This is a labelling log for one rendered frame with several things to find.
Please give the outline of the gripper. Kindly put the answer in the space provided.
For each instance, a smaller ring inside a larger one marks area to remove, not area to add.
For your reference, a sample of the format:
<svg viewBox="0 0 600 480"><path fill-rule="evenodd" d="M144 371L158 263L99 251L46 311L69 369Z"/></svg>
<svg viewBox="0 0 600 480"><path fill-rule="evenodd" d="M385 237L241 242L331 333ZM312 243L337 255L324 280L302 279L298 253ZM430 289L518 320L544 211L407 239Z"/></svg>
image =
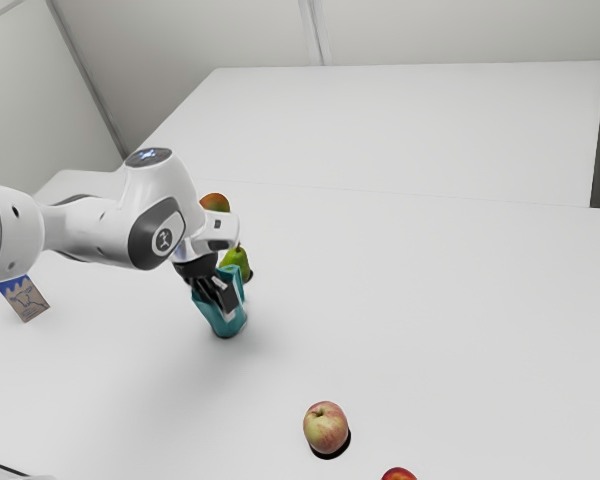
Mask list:
<svg viewBox="0 0 600 480"><path fill-rule="evenodd" d="M173 267L183 281L191 287L197 301L217 304L225 322L233 320L238 307L238 295L231 282L213 277L216 272L217 253L202 255L188 262L174 263Z"/></svg>

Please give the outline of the green pear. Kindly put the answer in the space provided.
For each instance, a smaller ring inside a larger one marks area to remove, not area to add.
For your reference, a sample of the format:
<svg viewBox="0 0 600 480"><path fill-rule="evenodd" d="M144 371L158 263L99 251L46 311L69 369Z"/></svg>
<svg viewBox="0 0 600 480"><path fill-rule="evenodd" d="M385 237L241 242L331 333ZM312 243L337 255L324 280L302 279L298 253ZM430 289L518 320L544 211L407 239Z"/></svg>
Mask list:
<svg viewBox="0 0 600 480"><path fill-rule="evenodd" d="M241 243L229 249L219 262L220 268L231 265L237 266L240 269L241 278L244 283L247 283L252 278L253 271L249 264L249 258Z"/></svg>

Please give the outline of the orange red mango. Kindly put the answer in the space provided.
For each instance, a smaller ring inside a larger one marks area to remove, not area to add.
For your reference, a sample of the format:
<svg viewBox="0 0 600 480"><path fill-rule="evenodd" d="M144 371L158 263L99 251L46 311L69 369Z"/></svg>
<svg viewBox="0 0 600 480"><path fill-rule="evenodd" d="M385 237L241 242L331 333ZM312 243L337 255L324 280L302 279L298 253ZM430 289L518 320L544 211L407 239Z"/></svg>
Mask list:
<svg viewBox="0 0 600 480"><path fill-rule="evenodd" d="M228 198L219 192L211 192L204 195L199 200L199 203L205 210L221 213L231 212L231 205Z"/></svg>

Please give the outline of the red yellow apple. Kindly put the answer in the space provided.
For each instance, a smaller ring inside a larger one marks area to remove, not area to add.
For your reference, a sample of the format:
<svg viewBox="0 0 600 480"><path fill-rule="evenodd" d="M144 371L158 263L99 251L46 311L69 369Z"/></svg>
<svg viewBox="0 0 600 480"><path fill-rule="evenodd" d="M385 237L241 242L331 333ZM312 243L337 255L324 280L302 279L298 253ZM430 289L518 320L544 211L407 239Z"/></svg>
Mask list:
<svg viewBox="0 0 600 480"><path fill-rule="evenodd" d="M307 409L303 418L303 433L313 450L321 455L331 455L346 443L349 424L338 404L320 401Z"/></svg>

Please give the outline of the blue brown carton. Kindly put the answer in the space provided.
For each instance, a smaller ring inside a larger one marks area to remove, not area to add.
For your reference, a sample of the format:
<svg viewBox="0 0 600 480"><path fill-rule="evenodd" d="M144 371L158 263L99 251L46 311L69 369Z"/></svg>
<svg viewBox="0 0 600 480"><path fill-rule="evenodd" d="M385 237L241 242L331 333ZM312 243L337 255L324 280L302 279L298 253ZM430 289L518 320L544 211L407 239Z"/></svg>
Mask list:
<svg viewBox="0 0 600 480"><path fill-rule="evenodd" d="M23 323L28 323L50 308L28 275L0 282L0 293Z"/></svg>

